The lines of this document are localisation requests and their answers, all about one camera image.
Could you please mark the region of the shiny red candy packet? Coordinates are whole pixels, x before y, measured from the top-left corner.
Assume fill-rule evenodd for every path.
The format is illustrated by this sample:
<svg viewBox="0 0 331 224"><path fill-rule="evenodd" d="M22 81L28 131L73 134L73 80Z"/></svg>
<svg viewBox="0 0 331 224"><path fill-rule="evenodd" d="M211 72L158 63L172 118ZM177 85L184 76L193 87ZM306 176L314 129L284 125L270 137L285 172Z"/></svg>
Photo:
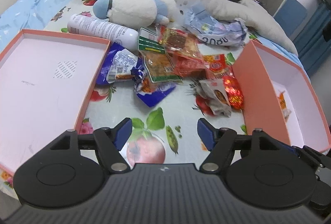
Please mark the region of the shiny red candy packet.
<svg viewBox="0 0 331 224"><path fill-rule="evenodd" d="M244 98L238 81L232 76L223 76L223 85L230 106L236 110L242 110L244 108Z"/></svg>

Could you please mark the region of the grey black snack packet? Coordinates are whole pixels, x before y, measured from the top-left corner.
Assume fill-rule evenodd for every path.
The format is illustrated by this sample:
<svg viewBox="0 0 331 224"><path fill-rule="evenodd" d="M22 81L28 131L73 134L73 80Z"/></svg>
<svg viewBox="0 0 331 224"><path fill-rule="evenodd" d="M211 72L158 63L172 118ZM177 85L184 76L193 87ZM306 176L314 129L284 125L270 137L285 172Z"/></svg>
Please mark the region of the grey black snack packet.
<svg viewBox="0 0 331 224"><path fill-rule="evenodd" d="M222 79L200 80L197 93L206 99L215 116L230 117L232 113Z"/></svg>

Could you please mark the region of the blue snack packet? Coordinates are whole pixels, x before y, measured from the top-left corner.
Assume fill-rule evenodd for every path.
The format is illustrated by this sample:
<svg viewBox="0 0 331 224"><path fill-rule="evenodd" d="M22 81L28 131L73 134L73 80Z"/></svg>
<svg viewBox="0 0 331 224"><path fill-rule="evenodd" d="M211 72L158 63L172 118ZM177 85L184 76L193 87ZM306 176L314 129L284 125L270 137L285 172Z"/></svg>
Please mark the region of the blue snack packet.
<svg viewBox="0 0 331 224"><path fill-rule="evenodd" d="M153 83L140 57L118 43L113 43L96 79L98 86L110 86L115 82L133 81L137 97L152 108L176 88L174 82Z"/></svg>

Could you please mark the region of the green orange snack packet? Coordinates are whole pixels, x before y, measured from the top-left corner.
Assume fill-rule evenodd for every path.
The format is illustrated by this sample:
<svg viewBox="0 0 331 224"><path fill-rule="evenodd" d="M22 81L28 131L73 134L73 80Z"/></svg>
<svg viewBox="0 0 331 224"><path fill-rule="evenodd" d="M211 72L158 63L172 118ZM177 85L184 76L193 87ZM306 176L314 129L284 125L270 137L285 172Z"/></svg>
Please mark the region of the green orange snack packet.
<svg viewBox="0 0 331 224"><path fill-rule="evenodd" d="M144 67L152 83L181 81L181 78L174 73L174 66L166 49L158 43L158 36L155 33L141 27L137 48L143 57Z"/></svg>

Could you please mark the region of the fruit print sheet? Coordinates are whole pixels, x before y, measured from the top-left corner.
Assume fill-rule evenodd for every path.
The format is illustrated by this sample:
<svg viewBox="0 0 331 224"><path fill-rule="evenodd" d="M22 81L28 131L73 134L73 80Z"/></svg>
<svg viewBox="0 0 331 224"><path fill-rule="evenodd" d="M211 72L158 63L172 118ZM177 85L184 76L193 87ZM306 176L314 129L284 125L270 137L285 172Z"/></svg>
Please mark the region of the fruit print sheet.
<svg viewBox="0 0 331 224"><path fill-rule="evenodd" d="M133 81L110 86L95 83L79 135L88 135L101 127L113 127L124 118L132 120L132 133L121 150L130 164L178 163L200 164L207 148L196 128L200 118L216 127L228 127L246 134L243 112L232 110L230 117L215 116L206 99L197 93L202 79L180 77L176 88L159 104L150 108L136 95Z"/></svg>

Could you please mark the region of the pink deep box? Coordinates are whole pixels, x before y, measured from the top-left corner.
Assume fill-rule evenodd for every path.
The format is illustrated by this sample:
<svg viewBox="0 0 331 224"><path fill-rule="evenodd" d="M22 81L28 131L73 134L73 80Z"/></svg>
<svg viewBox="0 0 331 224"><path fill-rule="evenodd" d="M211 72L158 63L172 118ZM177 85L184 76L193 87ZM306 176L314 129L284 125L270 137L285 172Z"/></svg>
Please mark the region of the pink deep box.
<svg viewBox="0 0 331 224"><path fill-rule="evenodd" d="M244 98L247 133L260 128L290 146L330 149L330 131L303 69L251 40L232 66Z"/></svg>

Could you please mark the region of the pink box lid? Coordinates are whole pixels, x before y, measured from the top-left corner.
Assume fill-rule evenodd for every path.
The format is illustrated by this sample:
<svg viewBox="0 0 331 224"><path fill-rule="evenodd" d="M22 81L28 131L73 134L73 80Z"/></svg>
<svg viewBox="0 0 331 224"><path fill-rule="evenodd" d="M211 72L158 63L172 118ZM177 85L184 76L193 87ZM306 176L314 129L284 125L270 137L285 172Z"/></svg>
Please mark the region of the pink box lid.
<svg viewBox="0 0 331 224"><path fill-rule="evenodd" d="M106 39L24 29L1 52L1 168L9 174L68 129L79 130Z"/></svg>

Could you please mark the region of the white spray bottle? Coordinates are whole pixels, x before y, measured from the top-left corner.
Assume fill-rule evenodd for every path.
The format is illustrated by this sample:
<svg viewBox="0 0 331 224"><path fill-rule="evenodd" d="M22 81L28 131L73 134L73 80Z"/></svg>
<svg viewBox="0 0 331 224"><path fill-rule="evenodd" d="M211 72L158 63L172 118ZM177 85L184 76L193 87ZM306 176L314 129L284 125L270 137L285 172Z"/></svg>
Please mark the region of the white spray bottle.
<svg viewBox="0 0 331 224"><path fill-rule="evenodd" d="M111 44L117 43L131 52L137 51L139 34L136 30L125 26L74 14L67 23L67 29L72 34L108 39Z"/></svg>

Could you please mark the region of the red brown tofu snack packet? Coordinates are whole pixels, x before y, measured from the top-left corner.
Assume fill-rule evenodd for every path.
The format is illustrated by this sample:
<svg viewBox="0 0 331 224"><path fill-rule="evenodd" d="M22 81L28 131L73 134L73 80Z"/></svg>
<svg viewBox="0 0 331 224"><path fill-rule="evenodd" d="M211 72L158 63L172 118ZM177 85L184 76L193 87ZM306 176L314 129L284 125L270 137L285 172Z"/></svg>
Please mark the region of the red brown tofu snack packet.
<svg viewBox="0 0 331 224"><path fill-rule="evenodd" d="M164 25L156 27L158 42L167 53L201 63L203 61L198 45L200 41L191 33L172 29Z"/></svg>

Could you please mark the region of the crumpled blue white plastic bag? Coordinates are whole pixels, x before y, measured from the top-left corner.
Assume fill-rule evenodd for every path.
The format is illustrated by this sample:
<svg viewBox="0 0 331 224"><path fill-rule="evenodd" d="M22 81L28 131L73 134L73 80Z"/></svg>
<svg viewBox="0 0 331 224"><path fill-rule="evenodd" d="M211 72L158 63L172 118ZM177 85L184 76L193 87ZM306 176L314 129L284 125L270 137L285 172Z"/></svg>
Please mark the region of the crumpled blue white plastic bag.
<svg viewBox="0 0 331 224"><path fill-rule="evenodd" d="M240 18L218 21L200 0L177 0L178 23L206 45L241 46L248 41L248 29Z"/></svg>

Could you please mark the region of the white blue plush toy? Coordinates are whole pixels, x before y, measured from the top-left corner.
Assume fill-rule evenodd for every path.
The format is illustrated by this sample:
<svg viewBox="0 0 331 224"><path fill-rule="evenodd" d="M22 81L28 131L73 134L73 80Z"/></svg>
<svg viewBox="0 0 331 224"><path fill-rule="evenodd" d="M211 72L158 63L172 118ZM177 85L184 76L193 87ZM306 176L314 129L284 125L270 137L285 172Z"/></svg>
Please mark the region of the white blue plush toy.
<svg viewBox="0 0 331 224"><path fill-rule="evenodd" d="M168 25L180 14L175 0L97 0L94 15L132 29Z"/></svg>

